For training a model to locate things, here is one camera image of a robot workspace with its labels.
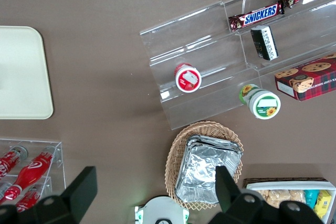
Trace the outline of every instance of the white tray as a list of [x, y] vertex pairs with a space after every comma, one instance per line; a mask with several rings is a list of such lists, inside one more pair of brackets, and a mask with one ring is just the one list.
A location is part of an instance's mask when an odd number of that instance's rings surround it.
[[274, 181], [274, 182], [259, 182], [248, 184], [247, 189], [250, 190], [309, 190], [309, 189], [317, 189], [317, 190], [327, 190], [327, 192], [331, 195], [330, 205], [328, 207], [327, 213], [323, 216], [323, 223], [328, 222], [331, 210], [333, 208], [333, 204], [336, 197], [336, 188], [328, 181]]
[[0, 119], [47, 119], [53, 111], [41, 35], [0, 26]]

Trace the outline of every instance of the red plaid packaging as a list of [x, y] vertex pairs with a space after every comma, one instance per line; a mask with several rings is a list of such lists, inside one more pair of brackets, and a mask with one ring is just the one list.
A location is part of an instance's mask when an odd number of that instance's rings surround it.
[[304, 101], [336, 89], [336, 53], [275, 74], [277, 89]]

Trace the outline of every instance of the aluminum foil container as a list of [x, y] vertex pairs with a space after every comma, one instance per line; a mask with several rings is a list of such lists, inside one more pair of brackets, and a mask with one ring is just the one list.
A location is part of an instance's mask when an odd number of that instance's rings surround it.
[[190, 137], [175, 186], [177, 197], [184, 202], [217, 204], [216, 166], [226, 166], [233, 176], [241, 156], [241, 149], [231, 141], [199, 135]]

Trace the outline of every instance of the clear acrylic display stand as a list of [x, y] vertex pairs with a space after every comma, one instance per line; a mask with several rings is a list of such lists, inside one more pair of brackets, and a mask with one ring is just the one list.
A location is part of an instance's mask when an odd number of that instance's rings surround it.
[[[41, 179], [36, 181], [36, 183], [43, 183], [44, 188], [42, 191], [41, 198], [50, 195], [59, 195], [65, 189], [65, 175], [64, 175], [64, 165], [63, 165], [63, 153], [62, 153], [62, 143], [61, 142], [44, 142], [44, 141], [29, 141], [29, 140], [9, 140], [0, 139], [0, 157], [4, 156], [13, 146], [21, 145], [28, 150], [27, 159], [18, 163], [5, 177], [3, 177], [0, 182], [10, 182], [11, 184], [16, 180], [20, 170], [29, 164], [29, 162], [37, 157], [43, 148], [52, 145], [55, 147], [54, 158], [57, 157], [49, 167], [48, 171], [42, 176]], [[3, 204], [16, 204], [30, 188], [23, 190], [15, 200], [6, 200]]]
[[[277, 0], [219, 2], [140, 33], [159, 86], [161, 104], [171, 129], [236, 108], [242, 86], [256, 84], [275, 93], [274, 73], [336, 51], [336, 0], [301, 0], [284, 15], [236, 32], [228, 17], [276, 3]], [[250, 34], [269, 25], [279, 58], [258, 57]], [[174, 70], [189, 63], [202, 76], [193, 93], [180, 91]]]

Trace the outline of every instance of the can lid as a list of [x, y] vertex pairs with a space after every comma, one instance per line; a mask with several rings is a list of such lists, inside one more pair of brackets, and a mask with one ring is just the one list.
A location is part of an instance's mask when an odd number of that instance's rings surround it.
[[201, 86], [202, 77], [196, 68], [185, 66], [177, 71], [175, 81], [176, 86], [182, 92], [192, 93]]
[[278, 114], [281, 102], [276, 94], [265, 90], [252, 97], [249, 107], [256, 118], [266, 120]]

